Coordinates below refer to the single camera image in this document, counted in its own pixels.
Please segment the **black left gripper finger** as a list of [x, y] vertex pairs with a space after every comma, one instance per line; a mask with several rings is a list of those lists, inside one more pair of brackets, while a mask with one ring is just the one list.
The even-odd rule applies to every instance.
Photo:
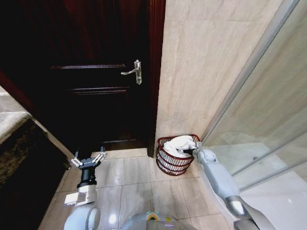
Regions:
[[76, 167], [80, 167], [83, 165], [83, 162], [78, 159], [78, 154], [79, 154], [79, 151], [77, 150], [74, 154], [74, 158], [71, 159], [71, 162], [76, 166]]
[[98, 163], [100, 161], [103, 161], [106, 156], [107, 153], [105, 151], [105, 147], [101, 146], [99, 154], [92, 160], [92, 163]]

